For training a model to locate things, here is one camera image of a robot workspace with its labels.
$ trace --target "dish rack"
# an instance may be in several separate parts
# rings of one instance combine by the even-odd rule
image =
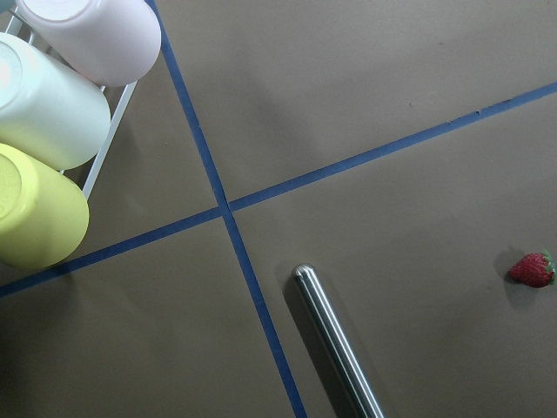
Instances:
[[[10,22],[8,23],[8,26],[7,26],[7,28],[5,29],[4,32],[8,33],[10,35],[16,36],[16,37],[20,37],[24,41],[26,41],[28,44],[33,45],[36,41],[36,34],[35,34],[35,31],[33,30],[33,28],[31,28],[17,14],[17,8],[15,8],[11,12],[11,14],[12,14],[12,18],[11,18]],[[27,36],[26,39],[24,39],[22,37],[22,35],[25,31],[29,32],[29,36]],[[98,174],[101,171],[104,159],[106,158],[108,150],[111,147],[112,140],[114,139],[116,131],[117,131],[118,127],[120,126],[120,122],[122,121],[122,117],[124,116],[125,111],[128,107],[128,104],[130,103],[131,96],[132,96],[132,94],[133,94],[133,92],[136,88],[137,83],[138,82],[136,81],[134,83],[126,85],[124,87],[124,89],[122,90],[122,92],[119,94],[119,98],[117,99],[116,107],[113,110],[111,109],[111,126],[110,126],[110,129],[108,131],[108,135],[106,137],[106,140],[103,143],[103,146],[101,147],[98,154],[94,157],[94,159],[91,162],[82,166],[86,171],[86,175],[84,176],[84,181],[80,182],[80,183],[83,183],[83,184],[80,184],[80,187],[81,187],[86,199],[89,199],[89,197],[91,195],[91,192],[93,190],[93,187],[95,186],[95,183],[97,182]],[[98,88],[103,94],[106,95],[105,86],[99,86]]]

